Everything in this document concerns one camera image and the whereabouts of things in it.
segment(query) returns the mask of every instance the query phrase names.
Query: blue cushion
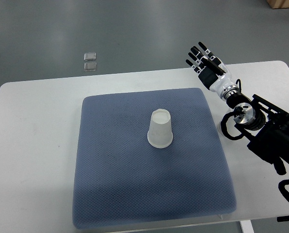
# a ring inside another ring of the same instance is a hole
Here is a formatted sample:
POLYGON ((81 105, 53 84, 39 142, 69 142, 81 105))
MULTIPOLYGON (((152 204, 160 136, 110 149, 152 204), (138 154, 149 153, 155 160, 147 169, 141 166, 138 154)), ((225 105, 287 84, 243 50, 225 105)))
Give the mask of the blue cushion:
POLYGON ((84 99, 73 198, 78 229, 235 209, 228 165, 200 89, 84 99), (170 112, 174 135, 164 149, 147 141, 151 114, 159 108, 170 112))

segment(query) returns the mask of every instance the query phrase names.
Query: robotic hand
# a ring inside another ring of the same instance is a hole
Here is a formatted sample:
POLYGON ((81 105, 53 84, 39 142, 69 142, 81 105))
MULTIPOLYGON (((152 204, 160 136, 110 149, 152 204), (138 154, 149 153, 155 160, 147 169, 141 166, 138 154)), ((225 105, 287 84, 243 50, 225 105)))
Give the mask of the robotic hand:
MULTIPOLYGON (((199 42, 198 45, 206 55, 193 46, 192 53, 188 54, 195 64, 190 60, 186 60, 186 63, 194 69, 208 90, 216 92, 230 108, 234 109, 221 121, 224 136, 231 140, 238 140, 245 136, 250 141, 247 145, 249 150, 264 161, 273 164, 279 175, 285 175, 286 169, 282 159, 289 164, 289 113, 257 95, 253 95, 252 101, 248 99, 241 93, 240 80, 234 83, 225 64, 204 44, 199 42), (235 128, 241 133, 238 136, 233 137, 227 132, 226 122, 230 117, 234 117, 235 128), (247 130, 260 131, 253 136, 247 130)), ((288 184, 289 180, 281 181, 278 188, 289 202, 289 192, 285 189, 288 184)))

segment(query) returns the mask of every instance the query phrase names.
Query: cardboard box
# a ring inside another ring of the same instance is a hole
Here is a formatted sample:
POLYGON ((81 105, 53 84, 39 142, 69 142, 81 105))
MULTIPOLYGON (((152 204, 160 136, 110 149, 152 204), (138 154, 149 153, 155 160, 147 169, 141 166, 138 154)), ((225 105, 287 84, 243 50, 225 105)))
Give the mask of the cardboard box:
POLYGON ((266 0, 273 9, 289 8, 289 0, 266 0))

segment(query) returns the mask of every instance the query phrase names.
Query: tabletop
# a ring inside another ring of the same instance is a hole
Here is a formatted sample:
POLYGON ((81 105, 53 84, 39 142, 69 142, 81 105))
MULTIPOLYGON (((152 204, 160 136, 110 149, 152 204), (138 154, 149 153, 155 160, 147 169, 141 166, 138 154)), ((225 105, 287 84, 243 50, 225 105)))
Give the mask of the tabletop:
MULTIPOLYGON (((289 68, 280 61, 227 65, 242 93, 257 94, 289 112, 289 68)), ((0 88, 0 232, 80 232, 72 198, 81 105, 87 96, 199 87, 215 124, 228 110, 191 68, 6 83, 0 88)), ((223 216, 104 227, 117 232, 289 215, 274 167, 254 155, 248 140, 219 135, 237 209, 223 216)))

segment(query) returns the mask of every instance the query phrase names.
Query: white paper cup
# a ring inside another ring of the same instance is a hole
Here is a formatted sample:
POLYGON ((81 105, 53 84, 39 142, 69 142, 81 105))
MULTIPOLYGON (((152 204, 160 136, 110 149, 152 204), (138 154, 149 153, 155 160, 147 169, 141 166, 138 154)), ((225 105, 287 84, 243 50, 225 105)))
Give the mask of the white paper cup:
POLYGON ((147 138, 148 142, 156 148, 165 148, 172 143, 172 123, 167 110, 158 109, 152 113, 147 138))

